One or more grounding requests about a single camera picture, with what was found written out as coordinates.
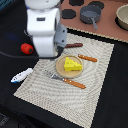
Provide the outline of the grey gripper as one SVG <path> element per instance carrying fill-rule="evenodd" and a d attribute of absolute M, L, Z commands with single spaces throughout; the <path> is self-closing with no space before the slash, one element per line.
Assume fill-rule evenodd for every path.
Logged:
<path fill-rule="evenodd" d="M 54 38 L 58 56 L 62 54 L 66 46 L 66 40 L 67 40 L 67 28 L 64 25 L 59 24 L 56 28 L 56 33 Z"/>

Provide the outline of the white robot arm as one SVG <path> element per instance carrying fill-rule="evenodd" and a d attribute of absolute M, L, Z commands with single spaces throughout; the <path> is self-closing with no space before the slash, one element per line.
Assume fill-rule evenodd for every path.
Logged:
<path fill-rule="evenodd" d="M 66 46 L 67 29 L 61 24 L 61 0 L 24 0 L 27 33 L 40 58 L 57 58 Z"/>

